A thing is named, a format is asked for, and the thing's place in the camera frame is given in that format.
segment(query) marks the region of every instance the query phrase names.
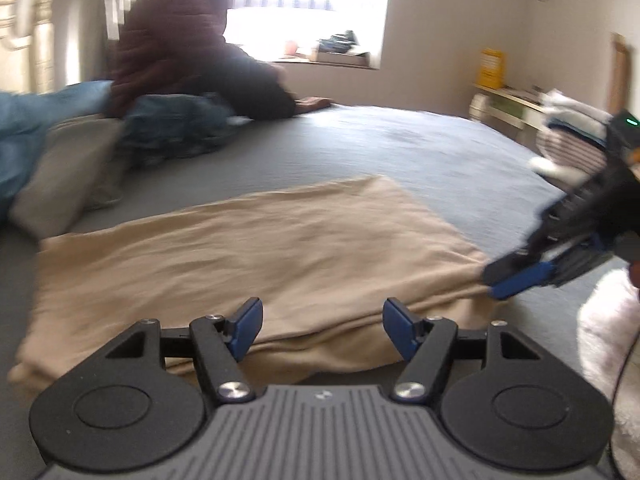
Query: bright window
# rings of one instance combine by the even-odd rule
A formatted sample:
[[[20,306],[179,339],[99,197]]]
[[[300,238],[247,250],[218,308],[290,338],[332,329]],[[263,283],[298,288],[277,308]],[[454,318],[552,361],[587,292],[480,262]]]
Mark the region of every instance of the bright window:
[[[378,64],[387,0],[232,0],[225,37],[257,59],[275,60],[293,40],[305,50],[351,29]]]

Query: dark pants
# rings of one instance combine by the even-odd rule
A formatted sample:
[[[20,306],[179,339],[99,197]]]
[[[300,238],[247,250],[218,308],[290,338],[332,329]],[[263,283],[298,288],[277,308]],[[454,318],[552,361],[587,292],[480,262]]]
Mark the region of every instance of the dark pants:
[[[296,101],[278,82],[275,71],[249,56],[225,59],[207,68],[187,93],[215,92],[239,116],[255,120],[293,116]]]

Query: person sitting on bed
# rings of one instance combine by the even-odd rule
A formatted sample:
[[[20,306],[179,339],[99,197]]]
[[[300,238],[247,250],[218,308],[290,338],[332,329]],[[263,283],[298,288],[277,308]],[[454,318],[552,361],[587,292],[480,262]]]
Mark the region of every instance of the person sitting on bed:
[[[146,94],[215,92],[239,116],[281,119],[323,108],[327,99],[296,101],[284,70],[256,61],[223,37],[226,0],[137,0],[120,32],[111,115],[121,118]]]

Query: bed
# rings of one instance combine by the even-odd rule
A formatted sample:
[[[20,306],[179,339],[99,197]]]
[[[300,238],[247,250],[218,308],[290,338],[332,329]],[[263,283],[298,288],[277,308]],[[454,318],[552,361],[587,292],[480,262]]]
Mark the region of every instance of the bed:
[[[482,124],[389,108],[334,107],[288,121],[236,126],[218,152],[132,173],[117,206],[85,214],[73,227],[89,232],[240,194],[360,174],[386,174],[455,225],[489,257],[512,249],[536,211],[559,191],[526,168],[531,152]],[[0,372],[23,338],[35,287],[36,242],[0,228]],[[498,316],[578,369],[575,317],[611,262],[559,290],[536,289],[502,306]],[[313,383],[390,384],[398,366],[348,376],[319,374]],[[3,381],[0,468],[32,478],[42,462],[31,443],[27,407]]]

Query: maroon puffer jacket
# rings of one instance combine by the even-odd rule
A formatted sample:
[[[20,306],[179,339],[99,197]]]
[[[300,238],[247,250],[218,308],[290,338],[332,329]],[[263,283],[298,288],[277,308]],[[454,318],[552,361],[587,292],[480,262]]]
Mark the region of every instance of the maroon puffer jacket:
[[[240,55],[225,27],[226,0],[137,0],[120,32],[111,115],[142,95],[181,92],[207,64]]]

